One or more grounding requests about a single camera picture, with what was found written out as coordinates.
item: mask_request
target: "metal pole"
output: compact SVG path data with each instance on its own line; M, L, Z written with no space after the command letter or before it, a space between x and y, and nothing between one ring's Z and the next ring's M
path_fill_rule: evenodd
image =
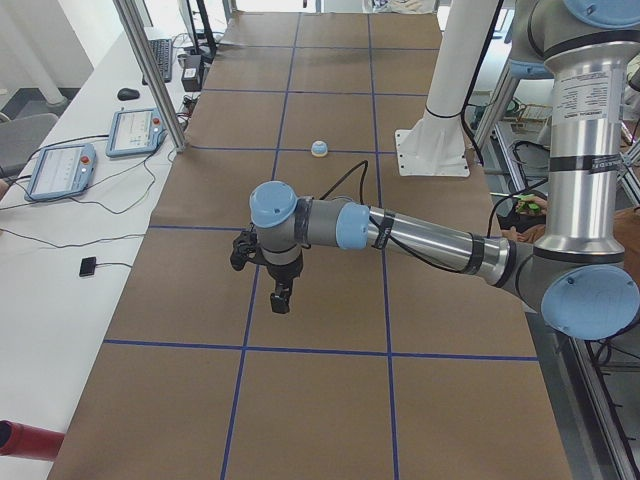
M475 139L479 148L484 146L496 123L504 116L519 83L520 80L511 75L509 61L507 60L502 68L496 89L489 100L489 106L485 109L476 131Z
M142 18L136 8L134 0L113 0L120 21L124 27L124 31L129 38L129 43L133 49L133 53L138 60L138 65L149 84L151 95L156 102L160 115L164 120L164 124L171 135L176 150L184 151L186 147L186 139L182 127L178 122L176 112L173 109L173 103L169 97L169 92L164 85L164 81L160 76L160 69L155 61L147 36L144 32Z

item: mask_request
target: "keyboard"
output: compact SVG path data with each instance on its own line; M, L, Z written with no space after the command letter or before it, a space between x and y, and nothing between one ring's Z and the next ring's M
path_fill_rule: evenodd
M165 83L171 81L171 73L173 71L173 45L170 38L160 38L158 40L149 40L149 46L156 58L156 63L160 68L160 75Z

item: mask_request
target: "warning label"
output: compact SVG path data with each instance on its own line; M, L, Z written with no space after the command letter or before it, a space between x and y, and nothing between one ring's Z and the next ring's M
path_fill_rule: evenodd
M553 125L602 118L618 122L622 100L618 73L594 72L559 79L554 91Z

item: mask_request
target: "black tape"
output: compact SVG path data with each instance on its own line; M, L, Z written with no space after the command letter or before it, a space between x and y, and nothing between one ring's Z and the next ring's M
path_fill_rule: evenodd
M624 260L623 253L569 253L556 252L553 250L544 250L540 247L533 247L533 253L536 257L546 258L548 260L556 260L558 262L567 263L585 263L585 264L608 264L620 263Z
M622 155L584 155L577 157L552 157L550 172L572 172L588 170L589 173L618 171L622 165Z
M471 256L466 267L460 272L467 275L475 275L482 266L484 260L484 237L470 233L471 235Z
M393 224L395 223L395 221L395 212L385 210L384 217L382 217L382 222L380 222L380 227L378 227L378 237L372 245L373 248L382 250L387 246L387 242L389 241L389 237L391 236L391 229L393 228Z
M309 245L307 232L309 230L309 216L311 215L312 203L312 197L301 197L296 204L293 238L297 243L302 245Z
M511 274L513 273L513 269L516 266L516 257L517 255L517 244L516 242L509 240L509 253L507 254L507 264L504 267L504 271L500 276L500 279L493 285L496 288L502 288L507 280L511 278Z

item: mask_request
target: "white desk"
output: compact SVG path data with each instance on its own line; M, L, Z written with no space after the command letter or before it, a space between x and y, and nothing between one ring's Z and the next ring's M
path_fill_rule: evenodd
M150 38L160 36L155 31L148 34ZM167 88L176 110L184 95L180 75L175 62L173 81ZM116 93L122 87L138 89L140 98L119 101ZM153 105L122 34L44 144L106 134L115 111ZM94 145L98 161L93 183L144 158L109 160L104 153L106 142ZM0 227L58 245L144 233L171 168L167 157L172 151L173 144L167 137L147 162L157 177L155 185L139 205L122 215L110 214L98 205L64 200L0 211ZM25 173L31 172L34 163L27 165ZM150 182L149 173L139 166L90 189L80 199L122 210L137 200ZM0 207L25 203L23 196L24 192L14 186ZM54 249L0 233L1 419L67 430L129 274L127 267L105 266L99 267L93 277L80 278L80 261L96 256L99 263L131 264L141 243L142 239L136 238ZM2 479L42 480L50 468L49 462L0 457Z

